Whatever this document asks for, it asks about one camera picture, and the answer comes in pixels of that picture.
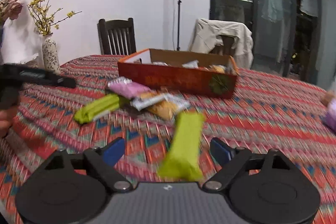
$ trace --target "black circular disc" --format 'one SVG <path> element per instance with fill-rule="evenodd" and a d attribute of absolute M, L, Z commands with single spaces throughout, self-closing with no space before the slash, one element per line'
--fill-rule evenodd
<path fill-rule="evenodd" d="M 238 178 L 229 197 L 239 216 L 264 224 L 312 221 L 320 206 L 317 189 L 296 172 L 283 169 Z"/>
<path fill-rule="evenodd" d="M 16 208 L 29 223 L 78 223 L 97 214 L 105 198 L 105 188 L 98 180 L 77 173 L 49 170 L 20 188 Z"/>

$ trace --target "colorful patterned tablecloth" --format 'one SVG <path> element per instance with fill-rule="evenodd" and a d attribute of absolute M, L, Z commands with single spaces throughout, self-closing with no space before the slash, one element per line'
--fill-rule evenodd
<path fill-rule="evenodd" d="M 20 222 L 14 204 L 18 187 L 55 149 L 81 152 L 123 137 L 126 153 L 116 169 L 133 183 L 160 181 L 156 170 L 169 149 L 174 121 L 128 107 L 83 126 L 73 120 L 77 109 L 104 96 L 107 79 L 118 76 L 118 58 L 93 55 L 64 64 L 63 73 L 78 81 L 76 89 L 27 85 L 22 92 L 14 125 L 0 143 L 0 199 L 13 223 Z M 178 94 L 207 117 L 199 157 L 204 180 L 219 170 L 208 152 L 212 137 L 256 153 L 276 147 L 319 189 L 315 223 L 336 223 L 336 137 L 320 120 L 326 111 L 319 102 L 323 93 L 297 80 L 241 70 L 231 100 Z"/>

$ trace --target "light stand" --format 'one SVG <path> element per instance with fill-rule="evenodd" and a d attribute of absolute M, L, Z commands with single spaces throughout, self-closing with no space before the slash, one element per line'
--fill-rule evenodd
<path fill-rule="evenodd" d="M 178 5 L 178 19 L 177 19 L 177 47 L 176 50 L 180 50 L 180 17 L 181 17 L 181 0 L 178 0 L 177 5 Z"/>

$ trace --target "open box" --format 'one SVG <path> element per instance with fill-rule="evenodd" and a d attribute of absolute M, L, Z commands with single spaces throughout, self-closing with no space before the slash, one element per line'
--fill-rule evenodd
<path fill-rule="evenodd" d="M 182 64 L 198 60 L 199 67 L 230 66 L 234 74 L 218 73 L 200 68 L 184 68 Z M 152 65 L 164 62 L 170 66 Z M 202 54 L 157 50 L 153 48 L 135 52 L 118 61 L 119 76 L 153 89 L 166 87 L 181 92 L 209 97 L 231 98 L 238 75 L 234 59 L 228 55 Z"/>

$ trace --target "green snack package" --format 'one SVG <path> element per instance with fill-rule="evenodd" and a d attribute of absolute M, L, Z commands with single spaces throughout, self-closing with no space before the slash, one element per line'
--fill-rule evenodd
<path fill-rule="evenodd" d="M 100 99 L 94 100 L 92 103 L 87 104 L 78 110 L 73 119 L 78 123 L 90 122 L 103 111 L 114 111 L 120 108 L 123 104 L 127 103 L 128 100 L 117 94 L 108 94 Z"/>
<path fill-rule="evenodd" d="M 174 139 L 157 174 L 160 177 L 196 181 L 203 174 L 198 165 L 204 116 L 197 112 L 179 114 Z"/>

